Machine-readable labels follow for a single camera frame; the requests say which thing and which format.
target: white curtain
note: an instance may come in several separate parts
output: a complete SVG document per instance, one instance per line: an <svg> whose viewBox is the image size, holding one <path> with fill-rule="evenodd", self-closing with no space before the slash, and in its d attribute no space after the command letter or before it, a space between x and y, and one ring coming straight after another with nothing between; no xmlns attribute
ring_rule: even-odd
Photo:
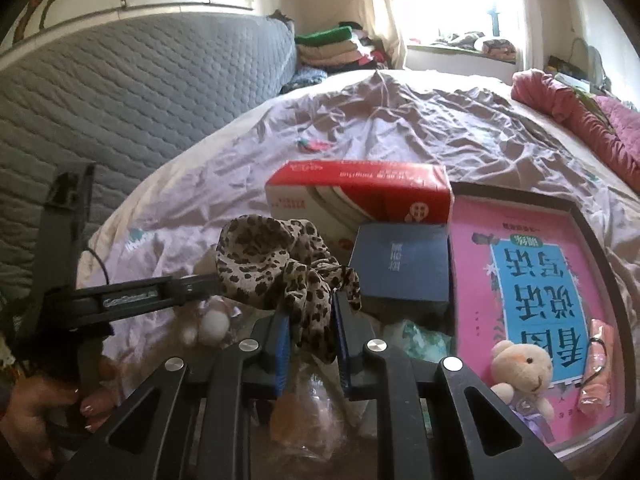
<svg viewBox="0 0 640 480"><path fill-rule="evenodd" d="M374 38L383 41L393 68L404 68L406 45L394 13L394 0L357 0L362 27Z"/></svg>
<svg viewBox="0 0 640 480"><path fill-rule="evenodd" d="M516 45L518 56L516 68L545 68L542 12L539 0L522 0L520 9L520 38Z"/></svg>

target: quilted mattress cover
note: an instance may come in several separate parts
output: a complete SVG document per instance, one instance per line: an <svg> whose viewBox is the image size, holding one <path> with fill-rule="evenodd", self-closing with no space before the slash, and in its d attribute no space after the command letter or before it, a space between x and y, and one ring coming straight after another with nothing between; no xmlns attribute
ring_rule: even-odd
<svg viewBox="0 0 640 480"><path fill-rule="evenodd" d="M54 168L97 163L93 233L140 182L279 94L296 65L283 22L159 14L76 32L0 72L0 291L27 292Z"/></svg>

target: tissue box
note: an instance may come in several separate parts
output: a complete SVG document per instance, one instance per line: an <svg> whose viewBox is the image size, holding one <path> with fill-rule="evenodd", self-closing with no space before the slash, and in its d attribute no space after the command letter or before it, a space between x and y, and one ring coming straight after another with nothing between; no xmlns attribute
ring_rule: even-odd
<svg viewBox="0 0 640 480"><path fill-rule="evenodd" d="M384 323L422 322L449 306L445 225L372 223L358 232L350 267L360 278L362 310Z"/></svg>
<svg viewBox="0 0 640 480"><path fill-rule="evenodd" d="M361 225L446 224L453 206L444 167L381 160L290 161L265 192L274 218L312 221L342 264Z"/></svg>

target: pink pillow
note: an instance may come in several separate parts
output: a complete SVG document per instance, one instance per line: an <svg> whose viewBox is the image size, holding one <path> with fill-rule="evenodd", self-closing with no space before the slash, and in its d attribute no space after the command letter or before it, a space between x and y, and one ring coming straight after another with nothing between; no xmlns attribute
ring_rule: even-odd
<svg viewBox="0 0 640 480"><path fill-rule="evenodd" d="M598 96L595 100L609 118L626 150L640 166L640 113L630 110L611 97Z"/></svg>

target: red and white box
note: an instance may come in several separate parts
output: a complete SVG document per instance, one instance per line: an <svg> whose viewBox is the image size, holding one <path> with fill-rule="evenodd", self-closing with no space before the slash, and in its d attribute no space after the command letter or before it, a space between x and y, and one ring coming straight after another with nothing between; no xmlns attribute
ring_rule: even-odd
<svg viewBox="0 0 640 480"><path fill-rule="evenodd" d="M446 224L453 193L443 166L372 160L296 160L265 185L271 215L307 219L348 264L367 222Z"/></svg>

